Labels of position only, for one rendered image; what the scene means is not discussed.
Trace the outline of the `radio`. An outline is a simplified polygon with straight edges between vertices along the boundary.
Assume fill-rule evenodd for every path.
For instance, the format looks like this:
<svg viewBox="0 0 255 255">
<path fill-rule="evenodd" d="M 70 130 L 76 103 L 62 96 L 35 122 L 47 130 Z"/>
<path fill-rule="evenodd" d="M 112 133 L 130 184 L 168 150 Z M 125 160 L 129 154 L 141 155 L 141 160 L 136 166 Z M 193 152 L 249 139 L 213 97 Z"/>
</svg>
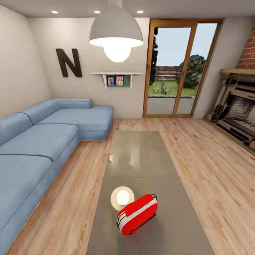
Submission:
<svg viewBox="0 0 255 255">
<path fill-rule="evenodd" d="M 156 195 L 156 194 L 152 194 Z M 156 216 L 157 196 L 146 194 L 126 205 L 118 214 L 117 226 L 124 236 L 134 234 L 138 228 Z"/>
</svg>

